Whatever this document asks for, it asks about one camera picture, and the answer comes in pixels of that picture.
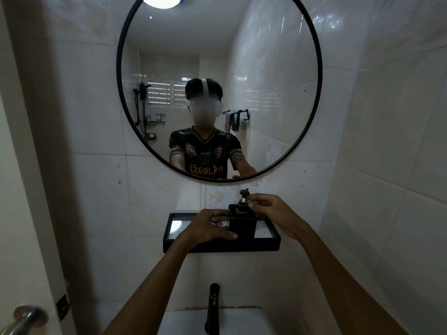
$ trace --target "ceiling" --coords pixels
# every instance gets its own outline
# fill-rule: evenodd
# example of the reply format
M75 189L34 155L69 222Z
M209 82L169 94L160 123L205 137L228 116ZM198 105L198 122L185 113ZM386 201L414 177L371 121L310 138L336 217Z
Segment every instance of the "ceiling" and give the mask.
M250 2L185 0L182 5L165 10L143 3L127 37L142 51L177 56L224 54Z

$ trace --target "black mirror frame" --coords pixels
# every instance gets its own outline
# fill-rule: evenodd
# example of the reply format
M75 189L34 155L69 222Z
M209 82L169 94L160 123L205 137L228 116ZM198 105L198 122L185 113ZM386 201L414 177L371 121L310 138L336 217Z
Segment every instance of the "black mirror frame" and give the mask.
M301 140L303 140L303 138L305 137L307 131L309 130L309 127L313 121L313 118L315 117L315 113L316 113L316 109L318 108L318 103L320 102L320 96L321 96L321 87L323 84L323 59L321 57L321 47L320 47L320 42L318 40L318 35L316 33L316 29L312 23L312 19L310 18L309 13L307 12L305 6L302 4L302 2L300 0L292 0L296 6L298 7L298 9L301 11L301 13L304 16L304 19L306 20L307 25L309 26L311 35L312 35L312 39L313 39L313 43L315 44L315 51L316 51L316 58L317 58L317 65L318 65L318 81L317 81L317 87L316 87L316 96L315 96L315 102L312 108L312 112L310 114L309 120L303 130L303 132L301 133L301 135L298 137L298 140L294 143L294 145L275 163L273 163L272 165L268 166L266 169L261 170L260 172L258 172L257 174L251 175L251 176L247 176L247 177L243 177L240 179L209 179L203 176L197 176L197 175L192 175L189 174L185 171L182 171L178 168L176 168L175 166L173 166L172 164L170 164L168 161L166 161L164 158L162 158L157 152L155 152L155 150L153 150L153 148L151 146L148 145L148 143L145 142L144 138L141 136L141 134L138 131L137 126L134 123L134 120L129 112L129 108L127 107L127 103L126 103L126 99L124 98L124 90L122 88L122 74L121 74L121 63L122 63L122 51L124 48L124 42L126 40L126 36L127 36L127 32L129 31L129 27L131 25L131 22L137 12L137 10L139 9L139 7L141 6L141 4L143 3L143 0L136 0L134 5L132 6L131 10L129 11L129 14L126 17L126 21L124 22L124 25L122 27L121 30L121 34L119 37L119 43L118 43L118 49L117 49L117 57L116 57L116 79L117 79L117 83L118 83L118 92L119 92L119 97L121 99L121 104L123 107L123 110L126 114L126 117L132 127L132 129L134 130L135 134L137 134L138 138L141 140L141 142L143 143L144 146L146 146L146 148L162 163L164 163L166 166L168 166L169 168L173 169L174 171L185 175L187 177L190 177L192 179L195 180L202 180L202 181L206 181L206 182L215 182L215 183L234 183L234 182L241 182L241 181L246 181L246 180L250 180L253 179L257 176L260 176L262 174L265 174L266 172L270 171L271 169L275 168L278 164L280 164L282 161L284 161L292 152L293 150L299 145L299 143L301 142Z

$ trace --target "black jersey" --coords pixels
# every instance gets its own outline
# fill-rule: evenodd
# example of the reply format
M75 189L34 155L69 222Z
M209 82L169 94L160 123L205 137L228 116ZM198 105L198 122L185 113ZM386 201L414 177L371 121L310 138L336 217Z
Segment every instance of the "black jersey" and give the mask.
M193 128L176 130L169 139L169 157L182 154L185 156L187 173L213 179L227 178L227 162L243 156L240 142L236 136L214 129L213 134L204 141Z

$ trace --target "hand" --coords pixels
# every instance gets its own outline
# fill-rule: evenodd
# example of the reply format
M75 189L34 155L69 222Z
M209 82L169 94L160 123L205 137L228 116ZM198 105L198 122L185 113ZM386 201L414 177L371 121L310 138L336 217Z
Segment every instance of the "hand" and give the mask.
M300 231L307 223L300 218L279 196L251 194L247 196L249 207L257 215L265 215L289 237L299 239Z
M234 240L237 234L222 228L221 221L227 220L228 211L225 209L203 209L177 238L187 240L191 249L215 238Z

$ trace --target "door handle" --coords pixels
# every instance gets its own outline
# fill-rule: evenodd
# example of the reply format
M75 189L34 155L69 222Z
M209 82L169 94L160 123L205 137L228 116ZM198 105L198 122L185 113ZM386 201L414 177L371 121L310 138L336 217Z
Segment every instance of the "door handle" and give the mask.
M14 323L4 328L0 335L28 335L31 328L38 328L48 322L45 310L34 305L21 305L14 310Z

